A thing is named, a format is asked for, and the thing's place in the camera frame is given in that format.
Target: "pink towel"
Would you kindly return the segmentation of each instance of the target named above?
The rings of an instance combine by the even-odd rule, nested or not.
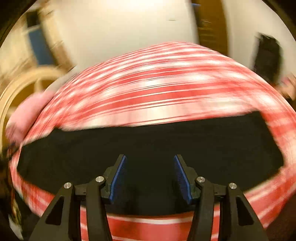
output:
[[[43,108],[53,98],[54,91],[33,93],[11,115],[6,125],[5,136],[9,143],[19,145]]]

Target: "checkered tablecloth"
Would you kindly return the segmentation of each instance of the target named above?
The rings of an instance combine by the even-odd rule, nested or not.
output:
[[[139,126],[234,116],[259,110],[284,156],[272,179],[245,193],[264,227],[296,189],[296,113],[269,84],[236,61],[205,47],[169,42],[82,71],[39,115],[24,144],[63,130]],[[53,198],[24,181],[11,162],[13,184],[30,209],[42,215]],[[162,217],[108,215],[114,240],[186,240],[193,213]],[[212,240],[218,237],[215,207]],[[88,240],[81,208],[82,239]]]

